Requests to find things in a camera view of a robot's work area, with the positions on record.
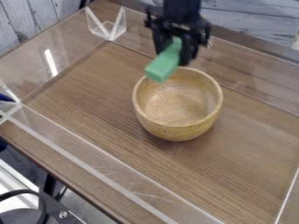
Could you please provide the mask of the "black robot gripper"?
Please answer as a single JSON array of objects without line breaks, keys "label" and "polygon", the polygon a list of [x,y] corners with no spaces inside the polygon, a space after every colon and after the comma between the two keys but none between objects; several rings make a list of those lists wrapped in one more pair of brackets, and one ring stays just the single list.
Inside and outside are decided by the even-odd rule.
[{"label": "black robot gripper", "polygon": [[167,13],[163,6],[147,6],[144,12],[144,27],[152,30],[156,53],[169,47],[174,37],[182,37],[179,64],[186,67],[198,56],[199,45],[210,44],[211,22],[199,12]]}]

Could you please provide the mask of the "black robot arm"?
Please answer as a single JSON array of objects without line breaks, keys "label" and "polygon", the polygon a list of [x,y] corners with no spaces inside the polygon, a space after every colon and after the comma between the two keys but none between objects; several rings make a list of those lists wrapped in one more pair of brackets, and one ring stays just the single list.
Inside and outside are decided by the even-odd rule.
[{"label": "black robot arm", "polygon": [[152,30],[156,53],[182,41],[179,65],[187,66],[198,57],[201,47],[211,41],[211,22],[202,15],[202,0],[140,0],[144,6],[144,27]]}]

